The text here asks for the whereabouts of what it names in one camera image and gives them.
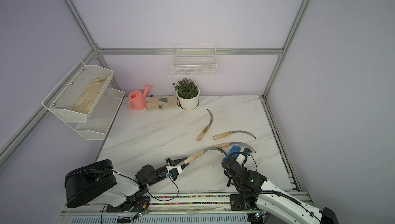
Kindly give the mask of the sickle with wooden handle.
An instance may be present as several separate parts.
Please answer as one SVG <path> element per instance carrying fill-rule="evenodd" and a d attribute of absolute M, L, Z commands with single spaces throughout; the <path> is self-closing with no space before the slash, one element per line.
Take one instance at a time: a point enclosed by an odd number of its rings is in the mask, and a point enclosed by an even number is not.
<path fill-rule="evenodd" d="M 232 135 L 232 134 L 234 134 L 234 133 L 248 134 L 248 135 L 250 135 L 251 137 L 253 137 L 254 139 L 257 138 L 257 137 L 256 137 L 255 135 L 253 135 L 251 132 L 248 132 L 248 131 L 245 131 L 245 130 L 234 130 L 234 131 L 227 131 L 227 132 L 224 132 L 224 133 L 220 133 L 220 134 L 214 135 L 214 136 L 213 136 L 213 139 L 214 139 L 214 140 L 218 140 L 218 139 L 221 139 L 221 138 L 230 136 L 230 135 Z"/>
<path fill-rule="evenodd" d="M 207 109 L 209 115 L 210 115 L 210 121 L 209 124 L 203 129 L 203 131 L 198 135 L 198 137 L 196 138 L 196 140 L 199 142 L 203 139 L 203 137 L 205 136 L 205 134 L 208 132 L 209 128 L 211 127 L 213 120 L 214 120 L 214 116 L 213 113 Z"/>
<path fill-rule="evenodd" d="M 230 146 L 249 148 L 252 152 L 254 152 L 254 153 L 256 152 L 252 146 L 248 145 L 247 143 L 242 143 L 242 142 L 221 143 L 221 144 L 213 145 L 213 147 L 217 147 L 220 149 L 225 148 L 225 147 L 230 147 Z"/>
<path fill-rule="evenodd" d="M 195 159 L 197 159 L 198 157 L 204 155 L 204 154 L 205 154 L 206 152 L 208 152 L 208 151 L 217 151 L 217 152 L 221 152 L 222 154 L 224 154 L 224 155 L 227 156 L 227 153 L 226 153 L 223 149 L 221 149 L 221 148 L 219 148 L 219 147 L 212 146 L 212 147 L 209 147 L 209 148 L 207 148 L 207 149 L 204 149 L 204 150 L 202 150 L 202 151 L 200 151 L 200 152 L 197 152 L 196 154 L 194 154 L 194 155 L 188 157 L 187 159 L 185 159 L 185 160 L 183 161 L 183 164 L 191 163 L 193 160 L 195 160 Z"/>

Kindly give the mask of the blue fluffy rag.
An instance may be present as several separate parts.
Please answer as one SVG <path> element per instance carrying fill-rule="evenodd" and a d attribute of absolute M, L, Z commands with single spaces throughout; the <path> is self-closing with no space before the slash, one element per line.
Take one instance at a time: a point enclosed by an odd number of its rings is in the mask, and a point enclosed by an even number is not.
<path fill-rule="evenodd" d="M 225 160 L 229 157 L 230 154 L 236 153 L 236 152 L 241 152 L 241 147 L 234 145 L 228 152 L 228 155 L 223 159 L 223 163 L 225 162 Z M 234 158 L 235 160 L 238 159 L 239 154 L 234 154 L 231 156 L 232 158 Z"/>

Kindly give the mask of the sickle with wooden handle middle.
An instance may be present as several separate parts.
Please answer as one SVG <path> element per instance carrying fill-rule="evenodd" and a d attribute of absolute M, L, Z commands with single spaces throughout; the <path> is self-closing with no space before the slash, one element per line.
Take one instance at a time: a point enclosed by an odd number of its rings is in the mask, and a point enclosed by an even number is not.
<path fill-rule="evenodd" d="M 242 142 L 221 143 L 221 144 L 213 145 L 213 147 L 217 147 L 220 149 L 225 148 L 225 147 L 230 147 L 230 146 L 249 148 L 252 152 L 254 152 L 254 153 L 256 152 L 252 146 L 248 145 L 247 143 L 242 143 Z"/>

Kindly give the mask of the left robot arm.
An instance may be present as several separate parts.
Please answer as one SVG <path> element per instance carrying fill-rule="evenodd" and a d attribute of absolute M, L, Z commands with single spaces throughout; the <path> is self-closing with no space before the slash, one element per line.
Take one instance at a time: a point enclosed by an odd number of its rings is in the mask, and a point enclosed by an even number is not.
<path fill-rule="evenodd" d="M 75 169 L 65 176 L 66 206 L 77 208 L 88 203 L 103 203 L 124 207 L 148 193 L 149 186 L 167 178 L 175 181 L 189 164 L 188 158 L 167 158 L 165 166 L 155 169 L 145 165 L 134 178 L 116 171 L 109 159 Z"/>

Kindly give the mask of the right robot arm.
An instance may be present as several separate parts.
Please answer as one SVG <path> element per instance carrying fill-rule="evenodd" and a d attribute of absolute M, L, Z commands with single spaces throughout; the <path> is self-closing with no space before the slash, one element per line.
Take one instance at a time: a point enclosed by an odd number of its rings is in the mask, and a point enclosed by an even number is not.
<path fill-rule="evenodd" d="M 328 207 L 319 209 L 304 203 L 275 186 L 262 174 L 248 170 L 234 154 L 227 156 L 222 166 L 239 195 L 248 207 L 267 211 L 287 224 L 338 224 L 339 221 Z"/>

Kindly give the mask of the beige work glove on table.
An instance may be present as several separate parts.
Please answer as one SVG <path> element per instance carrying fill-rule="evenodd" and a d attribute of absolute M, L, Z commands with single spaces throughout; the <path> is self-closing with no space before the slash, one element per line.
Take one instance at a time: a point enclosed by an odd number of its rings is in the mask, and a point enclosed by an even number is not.
<path fill-rule="evenodd" d="M 179 107 L 176 95 L 150 97 L 146 103 L 146 109 L 149 111 L 172 109 Z"/>

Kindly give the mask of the white plant pot with saucer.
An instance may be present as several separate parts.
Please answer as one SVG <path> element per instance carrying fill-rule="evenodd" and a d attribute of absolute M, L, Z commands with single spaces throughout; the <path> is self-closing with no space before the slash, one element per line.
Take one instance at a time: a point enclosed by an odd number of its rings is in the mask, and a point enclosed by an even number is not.
<path fill-rule="evenodd" d="M 200 96 L 200 89 L 198 88 L 197 96 L 191 99 L 184 99 L 181 98 L 178 94 L 178 91 L 175 92 L 178 98 L 179 106 L 184 110 L 193 110 L 199 105 L 199 96 Z"/>

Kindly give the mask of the white mesh lower shelf basket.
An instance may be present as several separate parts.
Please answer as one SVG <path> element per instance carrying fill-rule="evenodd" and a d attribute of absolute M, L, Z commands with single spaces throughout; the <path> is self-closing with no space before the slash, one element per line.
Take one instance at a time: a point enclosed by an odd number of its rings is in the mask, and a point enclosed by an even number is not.
<path fill-rule="evenodd" d="M 85 123 L 66 123 L 66 125 L 85 140 L 104 140 L 123 99 L 123 91 L 108 87 Z"/>

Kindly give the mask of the white mesh shelf basket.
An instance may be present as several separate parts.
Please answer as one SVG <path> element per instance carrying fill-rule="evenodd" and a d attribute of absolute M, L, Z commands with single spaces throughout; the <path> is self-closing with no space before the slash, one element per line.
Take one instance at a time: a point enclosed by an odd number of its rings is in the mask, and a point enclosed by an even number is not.
<path fill-rule="evenodd" d="M 104 140 L 123 99 L 123 91 L 108 87 L 85 123 L 66 123 L 66 125 L 85 140 Z"/>
<path fill-rule="evenodd" d="M 42 106 L 65 123 L 86 122 L 93 109 L 104 94 L 113 79 L 114 72 L 98 65 L 87 65 L 79 61 L 70 70 L 69 75 L 63 78 L 64 82 L 59 83 L 42 101 Z M 72 111 L 77 100 L 82 96 L 87 85 L 98 78 L 108 77 L 103 89 L 99 93 L 88 114 Z"/>

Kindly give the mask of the pink watering can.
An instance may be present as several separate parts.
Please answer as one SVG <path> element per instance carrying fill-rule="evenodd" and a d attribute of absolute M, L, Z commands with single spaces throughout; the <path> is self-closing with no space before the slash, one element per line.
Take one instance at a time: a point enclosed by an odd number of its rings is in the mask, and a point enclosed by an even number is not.
<path fill-rule="evenodd" d="M 144 92 L 141 90 L 134 90 L 129 93 L 129 100 L 127 102 L 127 106 L 131 110 L 143 110 L 146 108 L 146 97 L 148 91 L 151 89 L 151 86 L 146 85 Z"/>

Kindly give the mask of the green potted plant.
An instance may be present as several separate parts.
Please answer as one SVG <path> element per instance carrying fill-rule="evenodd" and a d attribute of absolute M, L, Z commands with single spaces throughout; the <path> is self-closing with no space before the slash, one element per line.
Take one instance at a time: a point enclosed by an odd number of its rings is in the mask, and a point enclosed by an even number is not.
<path fill-rule="evenodd" d="M 184 78 L 173 83 L 175 92 L 182 99 L 192 99 L 199 93 L 198 86 L 191 79 Z"/>

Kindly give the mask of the beige glove in basket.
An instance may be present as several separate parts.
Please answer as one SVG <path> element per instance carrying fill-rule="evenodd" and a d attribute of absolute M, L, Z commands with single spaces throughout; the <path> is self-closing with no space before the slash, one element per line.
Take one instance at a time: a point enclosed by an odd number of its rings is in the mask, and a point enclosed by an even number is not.
<path fill-rule="evenodd" d="M 107 81 L 108 77 L 104 77 L 95 79 L 90 84 L 88 84 L 82 96 L 73 106 L 72 111 L 88 114 Z"/>

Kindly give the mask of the white mesh upper shelf basket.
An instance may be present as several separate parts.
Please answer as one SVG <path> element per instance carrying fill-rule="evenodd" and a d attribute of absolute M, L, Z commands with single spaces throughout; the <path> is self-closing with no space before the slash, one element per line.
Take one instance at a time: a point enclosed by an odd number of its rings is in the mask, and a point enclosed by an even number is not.
<path fill-rule="evenodd" d="M 63 78 L 64 82 L 59 83 L 42 101 L 42 106 L 65 123 L 86 122 L 93 109 L 104 94 L 113 79 L 114 72 L 98 65 L 87 65 L 79 61 L 70 70 L 69 75 Z M 87 85 L 98 78 L 108 77 L 103 89 L 99 93 L 88 114 L 72 111 L 77 100 L 82 96 Z"/>

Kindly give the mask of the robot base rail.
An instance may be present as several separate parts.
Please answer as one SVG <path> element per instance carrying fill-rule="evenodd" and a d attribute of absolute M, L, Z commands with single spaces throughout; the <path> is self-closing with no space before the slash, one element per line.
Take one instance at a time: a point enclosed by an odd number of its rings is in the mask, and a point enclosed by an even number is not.
<path fill-rule="evenodd" d="M 86 204 L 70 209 L 64 207 L 59 224 L 244 224 L 249 214 L 265 216 L 259 210 L 232 210 L 230 193 L 180 194 L 171 200 L 170 194 L 153 194 L 142 216 L 133 220 L 136 212 L 110 213 L 107 206 Z"/>

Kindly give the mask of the aluminium frame profile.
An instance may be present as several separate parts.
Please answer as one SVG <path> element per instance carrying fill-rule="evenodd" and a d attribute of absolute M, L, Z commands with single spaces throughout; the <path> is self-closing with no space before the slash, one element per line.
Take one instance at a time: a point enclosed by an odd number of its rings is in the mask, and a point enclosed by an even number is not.
<path fill-rule="evenodd" d="M 85 28 L 81 35 L 72 22 L 81 22 L 73 0 L 1 0 L 1 148 L 12 142 L 16 129 L 32 113 L 38 100 L 83 53 L 121 56 L 283 55 L 273 35 L 274 22 L 258 16 L 252 22 L 247 9 L 266 13 L 270 6 L 284 8 L 280 0 L 127 0 L 154 10 L 158 21 L 140 33 L 127 32 L 128 47 L 109 49 Z M 250 38 L 253 44 L 238 43 Z"/>

